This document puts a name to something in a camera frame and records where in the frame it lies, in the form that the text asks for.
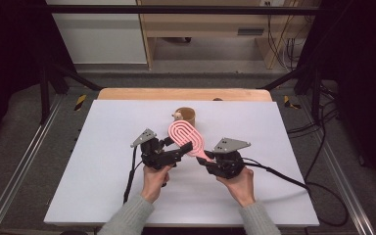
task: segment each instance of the white tabletop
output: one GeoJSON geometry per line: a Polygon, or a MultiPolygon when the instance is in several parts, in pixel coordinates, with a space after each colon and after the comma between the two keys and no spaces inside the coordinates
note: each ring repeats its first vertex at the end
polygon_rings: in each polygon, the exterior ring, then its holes
{"type": "MultiPolygon", "coordinates": [[[[277,104],[237,101],[94,101],[70,157],[69,164],[44,221],[56,225],[101,225],[122,205],[131,168],[131,143],[146,129],[167,137],[171,114],[180,107],[196,111],[196,128],[206,150],[222,137],[248,141],[239,150],[244,158],[301,182],[296,162],[277,104]]],[[[174,145],[165,147],[175,149],[174,145]]],[[[140,162],[140,150],[137,162],[140,162]]],[[[305,189],[261,168],[255,172],[255,195],[278,226],[319,225],[305,189]]],[[[170,172],[170,181],[154,203],[147,226],[242,226],[239,206],[215,176],[185,156],[170,172]]],[[[140,166],[130,197],[143,184],[140,166]]]]}

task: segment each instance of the pink and white striped object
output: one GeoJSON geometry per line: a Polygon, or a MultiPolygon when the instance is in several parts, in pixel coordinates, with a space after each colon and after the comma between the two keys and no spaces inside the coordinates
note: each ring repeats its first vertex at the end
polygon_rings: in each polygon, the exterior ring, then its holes
{"type": "Polygon", "coordinates": [[[182,145],[192,142],[192,150],[187,153],[188,156],[198,157],[211,162],[212,160],[204,153],[203,136],[186,120],[174,121],[167,130],[169,137],[176,145],[182,145]]]}

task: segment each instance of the sweater sleeve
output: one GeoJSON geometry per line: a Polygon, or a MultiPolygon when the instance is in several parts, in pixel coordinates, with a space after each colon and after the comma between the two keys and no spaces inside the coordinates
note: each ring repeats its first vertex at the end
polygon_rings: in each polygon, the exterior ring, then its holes
{"type": "Polygon", "coordinates": [[[248,235],[280,235],[279,229],[270,219],[262,202],[240,208],[240,215],[244,221],[244,228],[248,235]]]}
{"type": "Polygon", "coordinates": [[[102,227],[100,235],[140,235],[154,206],[135,195],[102,227]]]}

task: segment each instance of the white cabinet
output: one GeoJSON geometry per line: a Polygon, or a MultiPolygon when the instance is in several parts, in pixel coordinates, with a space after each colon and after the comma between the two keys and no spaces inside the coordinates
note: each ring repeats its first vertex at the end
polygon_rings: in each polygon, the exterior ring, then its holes
{"type": "MultiPolygon", "coordinates": [[[[57,5],[136,5],[132,0],[47,0],[57,5]]],[[[77,64],[147,64],[137,14],[53,14],[77,64]]]]}

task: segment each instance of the metal bracket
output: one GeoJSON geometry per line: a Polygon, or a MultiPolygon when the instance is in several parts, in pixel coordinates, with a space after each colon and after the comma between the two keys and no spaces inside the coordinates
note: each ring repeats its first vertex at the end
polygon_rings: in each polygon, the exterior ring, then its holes
{"type": "Polygon", "coordinates": [[[227,154],[239,149],[247,148],[251,146],[250,142],[229,139],[229,138],[222,138],[217,145],[212,149],[213,153],[216,154],[227,154]]]}
{"type": "Polygon", "coordinates": [[[152,131],[149,128],[146,128],[145,131],[135,141],[133,141],[133,144],[130,145],[130,148],[134,148],[142,143],[145,143],[146,141],[153,139],[157,136],[157,133],[152,131]]]}

